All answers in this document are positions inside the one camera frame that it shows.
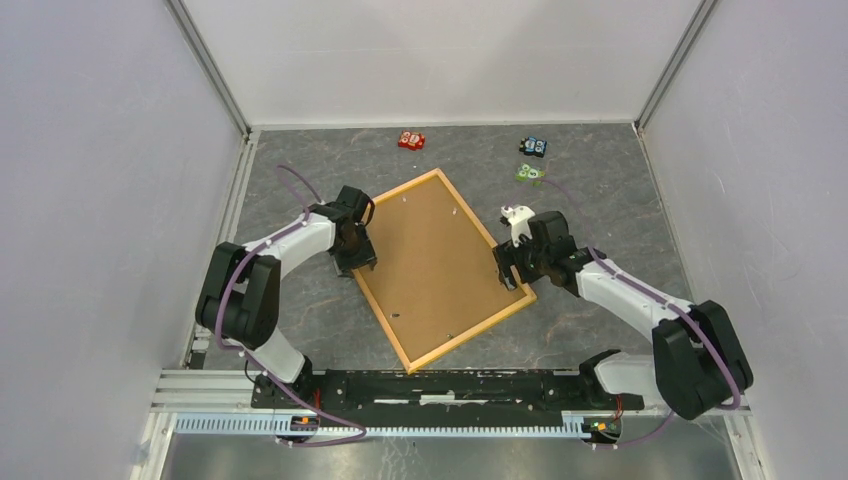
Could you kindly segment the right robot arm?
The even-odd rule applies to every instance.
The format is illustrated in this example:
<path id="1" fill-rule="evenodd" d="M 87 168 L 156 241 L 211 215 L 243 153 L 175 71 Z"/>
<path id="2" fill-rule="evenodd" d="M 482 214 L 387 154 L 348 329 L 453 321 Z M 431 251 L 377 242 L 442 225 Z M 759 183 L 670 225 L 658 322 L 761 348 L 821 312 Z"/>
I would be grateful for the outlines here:
<path id="1" fill-rule="evenodd" d="M 649 355 L 608 351 L 584 362 L 577 392 L 585 405 L 602 408 L 617 394 L 634 395 L 658 400 L 686 420 L 740 406 L 754 376 L 724 307 L 666 294 L 600 250 L 578 247 L 559 211 L 505 206 L 500 221 L 510 229 L 509 240 L 492 250 L 502 285 L 515 290 L 547 279 L 651 344 Z"/>

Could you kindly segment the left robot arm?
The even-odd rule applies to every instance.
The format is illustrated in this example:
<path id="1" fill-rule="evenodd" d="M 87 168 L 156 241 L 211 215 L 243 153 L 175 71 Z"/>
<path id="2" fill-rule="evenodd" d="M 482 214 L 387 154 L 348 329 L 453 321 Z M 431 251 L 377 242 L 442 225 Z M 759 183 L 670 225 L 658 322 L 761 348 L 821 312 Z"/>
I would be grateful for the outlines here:
<path id="1" fill-rule="evenodd" d="M 317 385 L 311 361 L 278 328 L 281 281 L 322 253 L 332 258 L 340 277 L 374 268 L 377 255 L 367 227 L 375 210 L 366 193 L 343 186 L 335 200 L 308 206 L 286 227 L 243 245 L 223 242 L 213 251 L 195 321 L 212 332 L 221 347 L 257 361 L 290 407 L 306 405 Z"/>

